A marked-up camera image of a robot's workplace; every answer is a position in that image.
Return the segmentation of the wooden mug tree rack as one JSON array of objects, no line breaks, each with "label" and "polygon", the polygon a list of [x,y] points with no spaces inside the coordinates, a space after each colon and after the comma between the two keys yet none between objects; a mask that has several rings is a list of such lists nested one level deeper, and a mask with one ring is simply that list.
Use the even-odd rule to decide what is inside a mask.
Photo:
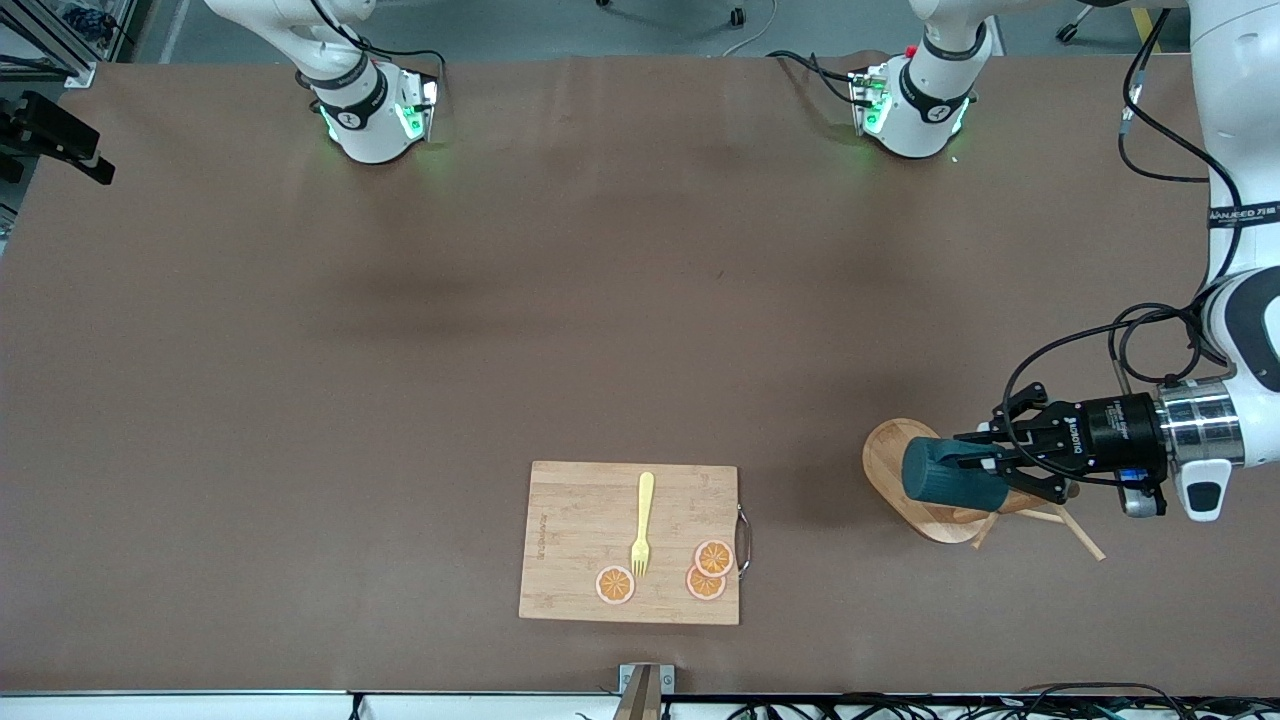
[{"label": "wooden mug tree rack", "polygon": [[936,439],[929,427],[906,418],[881,423],[861,450],[861,466],[870,486],[919,536],[940,544],[969,544],[978,550],[1001,518],[1023,516],[1068,529],[1085,551],[1102,562],[1107,555],[1062,505],[1012,491],[995,512],[918,502],[902,488],[908,446],[916,438]]}]

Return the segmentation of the metal base connector bracket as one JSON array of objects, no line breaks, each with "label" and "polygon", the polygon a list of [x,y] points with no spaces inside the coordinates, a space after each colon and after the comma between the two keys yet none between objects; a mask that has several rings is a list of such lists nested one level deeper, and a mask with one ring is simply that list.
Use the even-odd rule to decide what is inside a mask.
[{"label": "metal base connector bracket", "polygon": [[847,74],[852,119],[859,136],[878,135],[892,109],[888,68],[886,61]]},{"label": "metal base connector bracket", "polygon": [[439,96],[439,78],[408,69],[399,70],[396,115],[410,142],[430,135]]}]

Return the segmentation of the black chair caster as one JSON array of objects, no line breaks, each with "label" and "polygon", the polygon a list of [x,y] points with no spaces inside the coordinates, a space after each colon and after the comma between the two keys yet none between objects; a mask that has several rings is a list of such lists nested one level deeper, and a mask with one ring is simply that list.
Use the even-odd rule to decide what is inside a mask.
[{"label": "black chair caster", "polygon": [[1055,31],[1053,36],[1053,38],[1061,45],[1070,45],[1074,41],[1080,26],[1098,6],[1094,0],[1071,0],[1071,3],[1078,6],[1078,10],[1070,20],[1062,23]]}]

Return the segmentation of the yellow plastic fork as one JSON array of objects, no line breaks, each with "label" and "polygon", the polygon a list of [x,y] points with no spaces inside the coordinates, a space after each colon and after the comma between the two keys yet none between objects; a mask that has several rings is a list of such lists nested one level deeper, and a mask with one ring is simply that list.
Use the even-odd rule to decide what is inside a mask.
[{"label": "yellow plastic fork", "polygon": [[655,475],[653,471],[643,471],[637,478],[637,524],[635,538],[630,550],[630,569],[639,579],[645,575],[650,561],[650,544],[648,539],[652,502],[655,489]]}]

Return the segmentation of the white table edge rail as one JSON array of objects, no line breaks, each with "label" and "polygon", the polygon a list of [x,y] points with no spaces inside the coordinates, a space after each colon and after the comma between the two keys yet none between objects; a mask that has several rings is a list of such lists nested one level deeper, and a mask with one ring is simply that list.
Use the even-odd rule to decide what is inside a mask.
[{"label": "white table edge rail", "polygon": [[[0,720],[612,720],[605,694],[13,694]],[[671,720],[1180,720],[1167,708],[1103,708],[1021,714],[1014,702],[831,710],[797,701],[669,702]]]}]

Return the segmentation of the aluminium frame profile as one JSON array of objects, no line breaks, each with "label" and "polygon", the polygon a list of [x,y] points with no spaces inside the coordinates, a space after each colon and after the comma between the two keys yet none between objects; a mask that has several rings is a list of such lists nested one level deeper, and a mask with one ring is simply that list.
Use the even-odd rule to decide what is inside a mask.
[{"label": "aluminium frame profile", "polygon": [[[114,40],[88,44],[59,15],[67,3],[96,6],[118,22]],[[134,46],[131,23],[147,0],[0,0],[0,81],[90,86],[97,65]]]}]

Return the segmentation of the blue tangled item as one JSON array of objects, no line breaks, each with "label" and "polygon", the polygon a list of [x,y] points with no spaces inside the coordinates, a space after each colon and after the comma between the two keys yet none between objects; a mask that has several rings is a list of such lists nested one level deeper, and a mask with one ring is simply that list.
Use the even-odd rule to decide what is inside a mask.
[{"label": "blue tangled item", "polygon": [[88,44],[110,44],[116,33],[116,18],[104,9],[67,3],[60,18]]}]

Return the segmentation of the teal cup yellow inside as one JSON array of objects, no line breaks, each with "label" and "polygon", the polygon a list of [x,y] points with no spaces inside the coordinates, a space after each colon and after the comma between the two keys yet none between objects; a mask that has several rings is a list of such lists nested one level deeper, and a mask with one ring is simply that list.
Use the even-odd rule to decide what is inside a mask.
[{"label": "teal cup yellow inside", "polygon": [[993,456],[989,445],[915,437],[902,456],[902,491],[922,503],[996,511],[1009,497],[1010,487],[982,466],[983,460]]}]

